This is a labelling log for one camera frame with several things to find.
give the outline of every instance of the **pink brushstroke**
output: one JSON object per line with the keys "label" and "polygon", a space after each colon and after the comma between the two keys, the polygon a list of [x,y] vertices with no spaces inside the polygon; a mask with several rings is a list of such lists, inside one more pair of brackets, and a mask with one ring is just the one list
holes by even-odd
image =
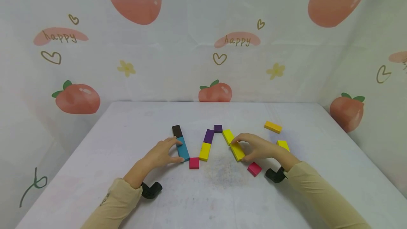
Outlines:
{"label": "pink brushstroke", "polygon": [[50,41],[59,41],[61,43],[69,43],[73,42],[76,43],[77,40],[87,41],[89,40],[88,37],[77,31],[70,28],[46,28],[45,30],[41,30],[40,33],[37,34],[34,38],[34,44],[37,46],[46,45]]}
{"label": "pink brushstroke", "polygon": [[407,52],[396,52],[389,56],[389,61],[394,63],[404,63],[407,61]]}
{"label": "pink brushstroke", "polygon": [[256,36],[255,34],[249,33],[249,32],[233,32],[229,33],[226,36],[220,38],[218,41],[215,42],[215,48],[221,48],[227,44],[230,44],[231,39],[233,39],[233,43],[236,47],[239,45],[239,47],[246,45],[247,47],[252,44],[252,45],[259,45],[260,44],[260,38]]}

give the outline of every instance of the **blue block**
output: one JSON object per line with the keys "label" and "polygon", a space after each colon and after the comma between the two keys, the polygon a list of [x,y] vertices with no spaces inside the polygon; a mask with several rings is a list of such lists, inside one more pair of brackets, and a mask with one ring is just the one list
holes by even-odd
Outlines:
{"label": "blue block", "polygon": [[184,140],[184,137],[183,137],[183,136],[177,138],[177,140],[180,141],[180,142],[182,142],[182,144],[176,144],[177,147],[185,144],[185,140]]}
{"label": "blue block", "polygon": [[177,140],[182,142],[182,145],[177,145],[178,156],[182,157],[185,161],[189,160],[189,153],[187,149],[187,145],[185,144],[184,137],[179,137]]}

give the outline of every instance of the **green leaf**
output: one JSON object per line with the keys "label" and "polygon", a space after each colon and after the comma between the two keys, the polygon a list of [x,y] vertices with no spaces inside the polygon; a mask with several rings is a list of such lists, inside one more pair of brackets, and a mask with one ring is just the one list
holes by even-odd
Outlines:
{"label": "green leaf", "polygon": [[61,93],[62,92],[62,90],[59,90],[59,91],[57,91],[57,92],[54,92],[51,96],[53,97],[53,98],[56,98],[58,95],[59,95],[59,93]]}
{"label": "green leaf", "polygon": [[70,85],[72,85],[72,82],[70,81],[70,80],[68,80],[68,81],[66,81],[66,82],[64,82],[64,84],[62,85],[62,87],[64,88],[64,90],[68,87],[68,86],[70,86]]}
{"label": "green leaf", "polygon": [[363,102],[365,100],[365,97],[359,95],[359,96],[355,96],[353,99]]}
{"label": "green leaf", "polygon": [[216,80],[216,81],[212,82],[211,87],[212,87],[213,85],[218,84],[218,83],[219,83],[219,80]]}
{"label": "green leaf", "polygon": [[347,93],[342,93],[342,96],[343,96],[343,97],[346,97],[346,98],[352,99],[352,98],[350,97],[350,95],[348,95]]}

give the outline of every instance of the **purple block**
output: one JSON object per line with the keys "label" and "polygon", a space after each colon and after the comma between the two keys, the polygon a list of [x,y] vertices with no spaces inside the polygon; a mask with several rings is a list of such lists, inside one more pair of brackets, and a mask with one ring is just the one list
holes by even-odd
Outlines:
{"label": "purple block", "polygon": [[215,130],[215,133],[222,133],[222,125],[215,125],[213,130]]}
{"label": "purple block", "polygon": [[210,129],[206,130],[206,135],[205,135],[205,138],[203,139],[203,142],[212,144],[214,134],[215,134],[215,132],[213,130],[210,130]]}

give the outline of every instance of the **fabric backdrop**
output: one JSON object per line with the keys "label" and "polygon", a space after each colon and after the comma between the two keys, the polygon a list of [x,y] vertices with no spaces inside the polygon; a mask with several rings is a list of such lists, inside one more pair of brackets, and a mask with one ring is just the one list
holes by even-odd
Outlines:
{"label": "fabric backdrop", "polygon": [[2,226],[118,100],[319,102],[407,196],[405,2],[0,0]]}

